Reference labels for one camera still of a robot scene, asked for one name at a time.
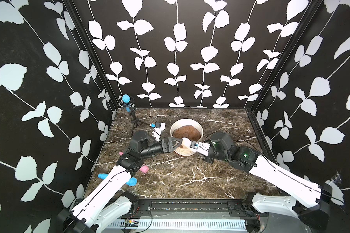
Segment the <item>white ceramic pot with mud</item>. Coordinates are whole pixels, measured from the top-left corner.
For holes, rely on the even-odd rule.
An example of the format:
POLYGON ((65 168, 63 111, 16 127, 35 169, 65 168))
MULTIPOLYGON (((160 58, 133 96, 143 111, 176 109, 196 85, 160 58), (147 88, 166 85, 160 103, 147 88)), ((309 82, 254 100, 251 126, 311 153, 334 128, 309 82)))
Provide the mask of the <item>white ceramic pot with mud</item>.
POLYGON ((170 136, 173 138, 187 138, 190 141, 199 141, 204 136, 200 123, 193 119, 180 119, 174 122, 170 128, 170 136))

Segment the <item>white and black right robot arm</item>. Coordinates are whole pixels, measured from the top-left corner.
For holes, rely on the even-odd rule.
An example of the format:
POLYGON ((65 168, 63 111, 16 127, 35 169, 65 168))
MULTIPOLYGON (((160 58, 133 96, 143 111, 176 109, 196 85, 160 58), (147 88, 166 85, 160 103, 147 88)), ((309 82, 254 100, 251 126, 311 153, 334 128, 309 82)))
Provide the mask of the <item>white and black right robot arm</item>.
POLYGON ((333 192, 329 184, 318 185, 300 178, 276 165, 258 150, 237 146, 224 132, 215 132, 206 142, 199 142, 197 151, 209 163, 214 160, 227 162, 233 168, 262 178, 287 193, 287 196, 252 194, 246 200, 254 211, 294 217, 319 231, 327 229, 333 192))

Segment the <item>blue silicone bottle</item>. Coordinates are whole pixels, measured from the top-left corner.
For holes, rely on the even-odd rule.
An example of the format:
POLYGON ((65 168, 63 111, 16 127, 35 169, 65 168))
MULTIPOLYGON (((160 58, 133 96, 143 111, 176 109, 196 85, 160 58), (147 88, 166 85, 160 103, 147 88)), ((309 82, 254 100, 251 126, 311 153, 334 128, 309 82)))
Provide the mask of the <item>blue silicone bottle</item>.
MULTIPOLYGON (((99 173, 98 174, 98 178, 99 179, 106 179, 108 177, 108 174, 106 173, 99 173)), ((127 184, 128 186, 135 186, 137 184, 137 179, 132 177, 128 182, 126 182, 125 184, 127 184)))

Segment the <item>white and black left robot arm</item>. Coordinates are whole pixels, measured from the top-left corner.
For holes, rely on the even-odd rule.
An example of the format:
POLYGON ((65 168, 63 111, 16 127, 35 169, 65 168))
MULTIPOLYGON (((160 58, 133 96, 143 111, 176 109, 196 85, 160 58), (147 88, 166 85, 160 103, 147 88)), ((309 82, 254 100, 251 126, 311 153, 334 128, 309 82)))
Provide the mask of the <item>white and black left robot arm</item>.
POLYGON ((56 232, 101 233, 121 216, 135 213, 139 198, 129 191, 124 192, 115 202, 109 201, 145 166, 145 159, 171 153, 182 142, 182 139, 173 137, 156 141, 147 131, 136 131, 126 151, 97 188, 71 210, 64 209, 58 214, 53 224, 56 232))

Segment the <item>small green circuit board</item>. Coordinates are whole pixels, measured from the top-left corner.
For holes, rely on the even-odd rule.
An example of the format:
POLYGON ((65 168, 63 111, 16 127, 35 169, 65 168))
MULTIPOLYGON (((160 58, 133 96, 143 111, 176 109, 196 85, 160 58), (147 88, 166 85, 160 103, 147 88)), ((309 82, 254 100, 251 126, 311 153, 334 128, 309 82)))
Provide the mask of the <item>small green circuit board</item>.
POLYGON ((128 227, 138 227, 139 226, 139 222, 134 220, 134 219, 129 219, 126 220, 124 222, 124 228, 128 228, 128 227))

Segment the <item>pink silicone bottle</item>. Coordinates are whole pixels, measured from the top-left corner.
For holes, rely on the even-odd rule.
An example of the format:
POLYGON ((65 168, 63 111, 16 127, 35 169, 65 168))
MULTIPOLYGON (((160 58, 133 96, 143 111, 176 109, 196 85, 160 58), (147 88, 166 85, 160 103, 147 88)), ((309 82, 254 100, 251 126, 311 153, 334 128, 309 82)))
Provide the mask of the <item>pink silicone bottle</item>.
POLYGON ((138 171, 142 173, 147 173, 149 167, 144 164, 144 159, 136 154, 133 155, 129 153, 119 153, 120 157, 116 163, 117 166, 121 166, 125 169, 126 172, 129 172, 131 176, 134 176, 138 171))

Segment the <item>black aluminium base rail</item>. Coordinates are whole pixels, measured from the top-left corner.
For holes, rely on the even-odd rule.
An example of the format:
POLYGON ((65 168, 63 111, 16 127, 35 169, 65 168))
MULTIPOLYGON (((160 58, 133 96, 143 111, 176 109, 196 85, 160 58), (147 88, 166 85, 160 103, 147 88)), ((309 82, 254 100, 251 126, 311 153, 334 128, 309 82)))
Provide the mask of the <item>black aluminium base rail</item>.
POLYGON ((138 199, 129 214, 149 216, 155 212, 226 212, 227 216, 258 218, 268 216, 258 212, 243 199, 138 199))

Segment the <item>blue microphone on tripod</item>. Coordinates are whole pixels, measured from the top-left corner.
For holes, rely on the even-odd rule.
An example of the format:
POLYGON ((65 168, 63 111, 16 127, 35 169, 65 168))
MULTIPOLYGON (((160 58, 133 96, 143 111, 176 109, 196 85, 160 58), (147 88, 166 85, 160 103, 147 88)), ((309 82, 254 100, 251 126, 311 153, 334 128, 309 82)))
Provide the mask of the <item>blue microphone on tripod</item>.
POLYGON ((118 102, 121 106, 123 106, 126 111, 129 113, 129 115, 132 117, 132 130, 131 130, 131 136, 134 134, 134 130, 138 128, 140 125, 144 124, 147 126, 150 126, 149 123, 146 123, 136 117, 136 106, 133 97, 124 94, 121 97, 119 97, 118 102))

